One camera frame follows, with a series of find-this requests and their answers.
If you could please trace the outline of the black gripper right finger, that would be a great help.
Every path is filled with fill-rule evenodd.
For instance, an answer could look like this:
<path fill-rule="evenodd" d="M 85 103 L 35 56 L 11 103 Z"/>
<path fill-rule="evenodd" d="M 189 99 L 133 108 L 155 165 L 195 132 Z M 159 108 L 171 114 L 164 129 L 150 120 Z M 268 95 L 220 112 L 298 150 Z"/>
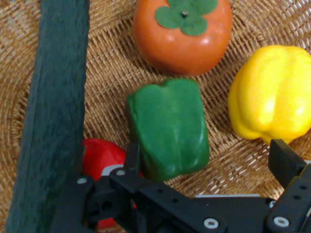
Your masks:
<path fill-rule="evenodd" d="M 284 188 L 265 220 L 269 233 L 311 231 L 311 164 L 281 139 L 270 142 L 268 168 Z"/>

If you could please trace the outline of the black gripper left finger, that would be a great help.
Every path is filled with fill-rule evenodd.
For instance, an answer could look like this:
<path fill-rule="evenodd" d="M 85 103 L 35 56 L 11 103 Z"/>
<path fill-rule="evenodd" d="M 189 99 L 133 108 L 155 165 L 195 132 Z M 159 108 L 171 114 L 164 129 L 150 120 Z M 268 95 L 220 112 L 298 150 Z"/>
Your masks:
<path fill-rule="evenodd" d="M 133 233 L 225 233 L 227 223 L 206 206 L 142 177 L 140 148 L 85 142 L 83 173 L 94 179 L 86 201 L 91 225 L 114 219 Z"/>

